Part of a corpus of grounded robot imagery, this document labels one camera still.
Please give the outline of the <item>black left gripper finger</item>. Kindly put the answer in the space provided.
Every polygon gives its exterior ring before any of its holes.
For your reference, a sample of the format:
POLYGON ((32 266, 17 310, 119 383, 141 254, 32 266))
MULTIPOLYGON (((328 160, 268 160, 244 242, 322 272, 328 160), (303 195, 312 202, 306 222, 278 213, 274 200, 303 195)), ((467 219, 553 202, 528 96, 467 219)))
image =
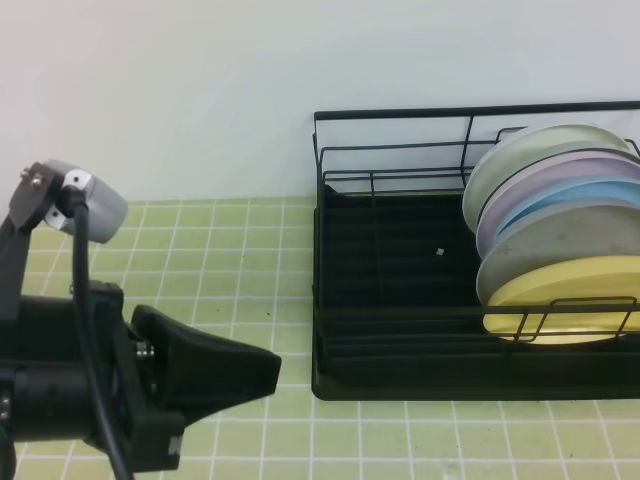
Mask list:
POLYGON ((212 335, 139 305, 131 325, 153 348, 145 386, 155 406, 191 425, 272 395, 282 365, 273 352, 212 335))

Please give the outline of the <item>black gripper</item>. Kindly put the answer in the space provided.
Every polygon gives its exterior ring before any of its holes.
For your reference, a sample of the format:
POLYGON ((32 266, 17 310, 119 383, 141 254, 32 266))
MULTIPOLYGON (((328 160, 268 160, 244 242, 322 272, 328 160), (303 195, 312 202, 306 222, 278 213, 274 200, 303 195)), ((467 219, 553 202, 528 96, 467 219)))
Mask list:
MULTIPOLYGON (((153 400, 152 363, 137 356, 142 337, 122 314, 113 283, 90 287, 102 365, 135 473, 175 470, 184 418, 153 400)), ((76 336, 70 298, 25 296, 1 324, 1 425, 19 442, 78 440, 105 452, 76 336)))

